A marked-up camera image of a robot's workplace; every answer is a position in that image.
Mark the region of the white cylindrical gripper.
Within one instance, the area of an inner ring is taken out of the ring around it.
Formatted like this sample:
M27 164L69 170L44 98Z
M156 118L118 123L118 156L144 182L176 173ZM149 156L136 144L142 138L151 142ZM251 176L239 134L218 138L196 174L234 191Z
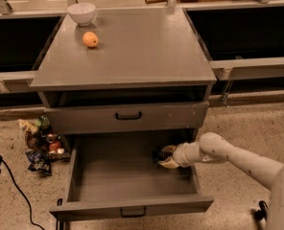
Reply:
M183 168L191 167L195 163L201 162L203 159L203 152L198 142L183 143L177 146L169 145L164 147L161 151L173 153L173 157L170 156L158 162L160 166L167 169L176 169L179 166Z

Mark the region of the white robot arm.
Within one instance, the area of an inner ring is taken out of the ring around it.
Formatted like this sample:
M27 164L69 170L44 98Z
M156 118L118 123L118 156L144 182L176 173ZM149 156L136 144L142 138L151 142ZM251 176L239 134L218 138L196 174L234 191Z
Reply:
M158 164L164 168L187 168L196 163L229 162L271 191L266 230L284 230L284 164L238 148L217 133L204 133L193 143L169 145L169 156Z

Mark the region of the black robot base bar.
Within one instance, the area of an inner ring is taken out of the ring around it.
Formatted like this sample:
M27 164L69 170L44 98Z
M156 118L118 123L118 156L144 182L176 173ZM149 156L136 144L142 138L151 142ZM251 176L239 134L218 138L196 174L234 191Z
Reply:
M258 202L259 209L253 214L254 219L260 221L262 219L267 219L268 216L268 205L264 200Z

